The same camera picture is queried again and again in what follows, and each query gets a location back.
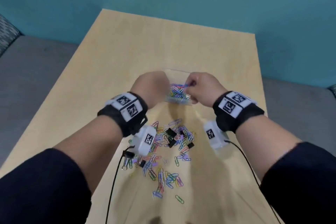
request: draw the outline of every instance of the transparent box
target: transparent box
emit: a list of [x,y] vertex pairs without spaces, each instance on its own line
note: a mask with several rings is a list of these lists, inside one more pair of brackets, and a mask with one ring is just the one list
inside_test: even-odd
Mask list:
[[184,84],[189,76],[189,72],[175,70],[175,69],[162,69],[170,82],[170,93],[166,96],[165,101],[175,104],[191,105],[190,95],[184,93]]

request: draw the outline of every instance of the gray sofa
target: gray sofa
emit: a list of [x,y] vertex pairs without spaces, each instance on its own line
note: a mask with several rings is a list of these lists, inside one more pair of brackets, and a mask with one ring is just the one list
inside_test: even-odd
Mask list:
[[[0,58],[0,166],[77,49],[19,36]],[[269,117],[336,155],[336,99],[331,91],[263,78]]]

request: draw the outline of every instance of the black wrist strap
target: black wrist strap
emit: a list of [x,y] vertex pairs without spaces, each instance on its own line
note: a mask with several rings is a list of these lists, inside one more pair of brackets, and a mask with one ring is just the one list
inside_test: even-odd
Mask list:
[[148,121],[146,102],[137,94],[127,92],[107,101],[106,106],[98,112],[112,118],[120,127],[123,137],[135,135]]
[[221,95],[212,107],[217,116],[216,123],[223,132],[235,133],[246,120],[265,113],[254,100],[236,91]]

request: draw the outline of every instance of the wooden table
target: wooden table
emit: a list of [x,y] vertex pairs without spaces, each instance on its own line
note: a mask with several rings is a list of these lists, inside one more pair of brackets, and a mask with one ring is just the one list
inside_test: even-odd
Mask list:
[[[212,73],[227,89],[250,96],[266,110],[253,34],[102,10],[0,176],[87,124],[140,74],[161,68]],[[166,188],[163,199],[153,200],[157,182],[143,177],[140,168],[119,170],[110,223],[160,223],[158,216],[163,223],[276,223],[241,153],[226,146],[217,157],[209,146],[203,123],[215,118],[211,108],[161,103],[147,116],[149,124],[158,120],[159,125],[182,118],[197,133],[190,162],[175,165],[176,147],[162,153],[168,160],[164,168],[179,173],[184,186]],[[237,143],[233,133],[229,137]],[[87,223],[104,223],[116,165],[129,139],[123,139],[94,193]]]

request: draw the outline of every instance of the patterned fabric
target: patterned fabric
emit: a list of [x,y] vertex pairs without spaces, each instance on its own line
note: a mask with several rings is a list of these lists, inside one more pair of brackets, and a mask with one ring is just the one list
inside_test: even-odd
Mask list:
[[333,86],[330,86],[328,89],[331,90],[331,92],[334,94],[336,98],[336,84],[334,84]]
[[20,32],[0,14],[0,57]]

